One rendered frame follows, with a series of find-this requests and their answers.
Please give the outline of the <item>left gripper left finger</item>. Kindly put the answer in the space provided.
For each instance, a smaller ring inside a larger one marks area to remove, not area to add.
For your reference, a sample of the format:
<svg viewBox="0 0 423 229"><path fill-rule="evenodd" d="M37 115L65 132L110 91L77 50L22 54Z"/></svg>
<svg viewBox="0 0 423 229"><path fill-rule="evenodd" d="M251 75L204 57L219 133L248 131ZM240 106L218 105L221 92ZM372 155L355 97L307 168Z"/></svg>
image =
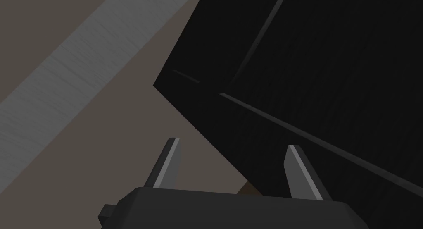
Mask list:
<svg viewBox="0 0 423 229"><path fill-rule="evenodd" d="M180 163L180 138L170 138L161 151L144 187L174 189Z"/></svg>

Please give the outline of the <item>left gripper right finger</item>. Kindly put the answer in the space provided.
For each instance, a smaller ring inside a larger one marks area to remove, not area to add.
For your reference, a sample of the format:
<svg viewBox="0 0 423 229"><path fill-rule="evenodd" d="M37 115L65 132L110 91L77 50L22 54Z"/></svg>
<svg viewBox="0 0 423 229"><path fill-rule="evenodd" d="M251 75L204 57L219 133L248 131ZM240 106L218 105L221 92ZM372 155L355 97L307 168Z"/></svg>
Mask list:
<svg viewBox="0 0 423 229"><path fill-rule="evenodd" d="M299 145L288 145L283 166L292 198L332 200Z"/></svg>

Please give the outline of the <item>black cabinet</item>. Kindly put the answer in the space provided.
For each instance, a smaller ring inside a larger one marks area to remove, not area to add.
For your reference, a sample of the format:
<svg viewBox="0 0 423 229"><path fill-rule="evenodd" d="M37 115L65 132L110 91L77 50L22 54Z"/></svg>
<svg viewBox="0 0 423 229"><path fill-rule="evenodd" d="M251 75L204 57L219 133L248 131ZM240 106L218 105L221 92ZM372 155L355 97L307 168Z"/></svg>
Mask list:
<svg viewBox="0 0 423 229"><path fill-rule="evenodd" d="M298 145L369 229L423 229L423 0L199 0L153 86L261 195Z"/></svg>

